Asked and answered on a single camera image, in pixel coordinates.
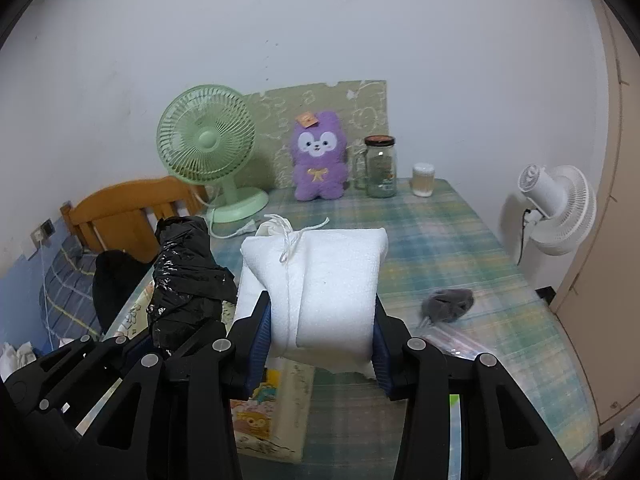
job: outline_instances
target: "plaid tablecloth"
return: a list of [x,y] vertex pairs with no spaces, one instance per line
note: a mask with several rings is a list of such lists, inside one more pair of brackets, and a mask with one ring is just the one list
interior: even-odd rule
[[[387,313],[401,317],[412,335],[420,335],[420,303],[431,289],[471,288],[476,304],[454,325],[498,356],[569,459],[594,446],[592,403],[561,329],[492,232],[446,181],[437,180],[433,196],[427,199],[412,195],[406,181],[389,199],[368,198],[351,188],[340,200],[297,202],[292,189],[279,189],[270,194],[268,206],[256,218],[264,213],[288,218],[294,229],[318,224],[325,217],[330,218],[327,228],[384,227],[389,251],[378,292]],[[244,222],[216,230],[223,235]],[[242,267],[243,239],[212,242],[216,261],[236,276]],[[460,475],[457,405],[451,420],[449,477],[455,479]],[[242,456],[244,478],[393,478],[403,422],[404,403],[386,400],[372,381],[357,374],[316,370],[302,464]],[[429,468],[428,456],[424,467]]]

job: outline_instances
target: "purple plush toy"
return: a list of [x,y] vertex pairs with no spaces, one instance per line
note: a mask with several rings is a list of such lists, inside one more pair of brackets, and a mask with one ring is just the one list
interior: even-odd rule
[[344,163],[347,137],[335,112],[320,112],[316,119],[318,123],[308,128],[296,122],[291,137],[293,182],[298,200],[313,200],[317,196],[334,200],[344,194],[342,184],[348,176]]

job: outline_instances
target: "jar lid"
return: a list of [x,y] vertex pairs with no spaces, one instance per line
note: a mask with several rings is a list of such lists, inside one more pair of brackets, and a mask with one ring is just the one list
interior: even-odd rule
[[393,146],[396,143],[396,139],[389,135],[372,135],[369,137],[365,137],[364,143],[367,146],[383,148],[385,146]]
[[428,162],[417,162],[414,164],[414,171],[416,173],[435,173],[436,169],[433,164]]

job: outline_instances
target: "white lid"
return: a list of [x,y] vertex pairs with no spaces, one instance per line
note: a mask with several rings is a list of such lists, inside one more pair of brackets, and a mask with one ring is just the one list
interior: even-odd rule
[[436,169],[433,164],[429,164],[428,162],[417,162],[414,164],[414,171],[416,173],[435,173]]

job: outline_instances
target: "brown lid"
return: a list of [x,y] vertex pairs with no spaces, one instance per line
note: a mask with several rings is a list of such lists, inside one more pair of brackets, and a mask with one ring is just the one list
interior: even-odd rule
[[365,137],[364,143],[367,146],[383,148],[384,146],[393,146],[396,143],[396,140],[389,135],[372,135],[369,137]]

